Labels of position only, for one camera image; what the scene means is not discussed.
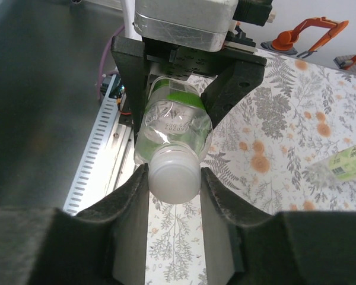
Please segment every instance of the white wall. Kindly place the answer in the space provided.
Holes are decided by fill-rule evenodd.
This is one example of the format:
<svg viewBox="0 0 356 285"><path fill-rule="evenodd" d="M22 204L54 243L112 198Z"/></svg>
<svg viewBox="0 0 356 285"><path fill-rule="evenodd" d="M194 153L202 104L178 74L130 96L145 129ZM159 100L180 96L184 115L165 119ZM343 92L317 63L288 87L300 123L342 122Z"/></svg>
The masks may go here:
<svg viewBox="0 0 356 285"><path fill-rule="evenodd" d="M327 67L336 68L333 59L337 56L356 54L356 0L273 0L276 18L264 27L241 24L241 28L260 47L261 42L274 40L280 32L292 30L303 20L313 17L327 17L334 21L348 20L348 26L318 52L306 60ZM310 49L327 29L309 27L301 34L294 47L298 53Z"/></svg>

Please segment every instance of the table surface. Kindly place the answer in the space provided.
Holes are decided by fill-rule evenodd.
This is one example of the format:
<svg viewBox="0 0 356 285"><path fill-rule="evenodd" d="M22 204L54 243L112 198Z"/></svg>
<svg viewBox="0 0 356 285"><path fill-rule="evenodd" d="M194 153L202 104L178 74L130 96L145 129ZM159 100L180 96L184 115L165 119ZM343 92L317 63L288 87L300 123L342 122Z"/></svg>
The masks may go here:
<svg viewBox="0 0 356 285"><path fill-rule="evenodd" d="M214 130L202 163L267 213L356 210L356 180L318 188L306 166L356 144L356 75L258 50L263 83ZM189 79L201 92L209 79ZM145 284L206 282L199 196L169 205L150 196Z"/></svg>

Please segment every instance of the bottle cap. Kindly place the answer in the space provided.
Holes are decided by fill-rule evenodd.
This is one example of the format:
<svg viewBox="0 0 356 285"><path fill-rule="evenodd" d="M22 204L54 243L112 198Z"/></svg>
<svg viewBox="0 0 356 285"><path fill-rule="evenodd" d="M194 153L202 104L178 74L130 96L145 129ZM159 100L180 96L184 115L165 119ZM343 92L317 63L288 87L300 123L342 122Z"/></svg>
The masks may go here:
<svg viewBox="0 0 356 285"><path fill-rule="evenodd" d="M170 145L158 150L149 165L149 190L168 204L193 199L201 187L201 167L189 148Z"/></svg>

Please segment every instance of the purple cable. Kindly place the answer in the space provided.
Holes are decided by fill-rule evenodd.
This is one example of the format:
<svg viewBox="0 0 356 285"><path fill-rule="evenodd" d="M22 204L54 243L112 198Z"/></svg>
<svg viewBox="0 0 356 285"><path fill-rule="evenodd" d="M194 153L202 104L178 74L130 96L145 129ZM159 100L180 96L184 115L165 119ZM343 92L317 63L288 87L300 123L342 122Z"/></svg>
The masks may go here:
<svg viewBox="0 0 356 285"><path fill-rule="evenodd" d="M108 40L107 44L106 44L106 47L104 48L104 51L103 51L103 54L101 55L101 59L100 59L100 65L99 65L99 74L98 74L98 77L97 77L97 100L100 100L100 87L101 87L101 84L103 82L103 77L102 77L102 74L103 74L103 68L104 68L104 63L106 61L106 58L107 58L107 54L108 54L108 51L111 47L111 42L112 42L112 38L113 37L117 37L123 30L124 30L125 26L124 24L122 24L117 30L116 32L112 35L112 37Z"/></svg>

